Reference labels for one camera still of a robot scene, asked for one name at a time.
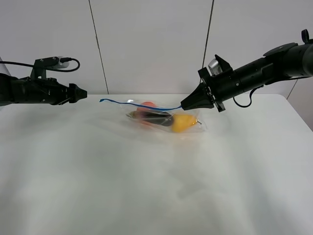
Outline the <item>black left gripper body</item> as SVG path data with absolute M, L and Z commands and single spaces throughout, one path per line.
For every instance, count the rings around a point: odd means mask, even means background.
M 14 81 L 14 102 L 51 105 L 67 103 L 68 87 L 58 83 L 55 78 L 48 78 L 46 75 L 47 70 L 59 70 L 52 68 L 57 62 L 57 57 L 35 60 L 31 75 Z

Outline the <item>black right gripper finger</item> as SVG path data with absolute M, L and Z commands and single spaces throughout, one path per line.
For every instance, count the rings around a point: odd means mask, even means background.
M 203 83 L 200 83 L 188 97 L 181 101 L 180 104 L 185 111 L 200 108 L 214 108 L 214 102 L 209 96 L 208 90 Z

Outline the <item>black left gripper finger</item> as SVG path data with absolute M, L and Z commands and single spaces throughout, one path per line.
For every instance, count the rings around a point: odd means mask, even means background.
M 88 97 L 87 91 L 79 88 L 76 84 L 70 83 L 68 88 L 68 102 L 76 103 Z

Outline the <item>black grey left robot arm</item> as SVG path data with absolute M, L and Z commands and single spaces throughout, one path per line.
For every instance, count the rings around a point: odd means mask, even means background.
M 37 59 L 33 65 L 1 61 L 2 65 L 16 65 L 32 68 L 29 76 L 16 78 L 4 73 L 0 74 L 0 105 L 10 104 L 50 104 L 63 105 L 65 103 L 76 103 L 81 99 L 88 97 L 88 92 L 79 88 L 76 84 L 70 83 L 68 86 L 60 84 L 57 79 L 47 77 L 47 71 L 54 72 L 74 72 L 80 68 L 80 62 L 70 57 L 48 57 Z M 210 97 L 206 94 L 203 85 L 198 85 L 195 92 L 190 94 L 175 108 L 159 108 L 148 105 L 142 105 L 132 102 L 118 102 L 112 99 L 104 98 L 100 102 L 108 101 L 116 104 L 129 104 L 149 110 L 161 112 L 171 111 L 182 108 L 183 110 L 192 110 L 199 108 L 213 108 Z

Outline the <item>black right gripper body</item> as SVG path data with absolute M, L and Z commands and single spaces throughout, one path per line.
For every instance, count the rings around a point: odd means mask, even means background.
M 207 66 L 200 69 L 198 71 L 198 74 L 201 82 L 206 86 L 208 94 L 212 98 L 214 105 L 217 107 L 219 112 L 222 112 L 225 110 L 222 101 L 222 98 L 224 98 L 225 95 L 222 94 L 222 87 L 228 84 L 227 79 L 233 73 L 233 68 L 226 60 L 224 60 L 217 54 L 215 54 L 215 59 L 217 59 L 219 64 L 221 65 L 223 70 L 222 73 L 212 76 Z

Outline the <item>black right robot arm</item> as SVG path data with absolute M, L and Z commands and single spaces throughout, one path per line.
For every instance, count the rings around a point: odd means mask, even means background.
M 223 102 L 276 82 L 304 79 L 313 75 L 313 40 L 302 30 L 303 44 L 288 43 L 276 47 L 262 58 L 233 69 L 216 56 L 210 70 L 201 75 L 201 84 L 209 102 L 221 112 Z

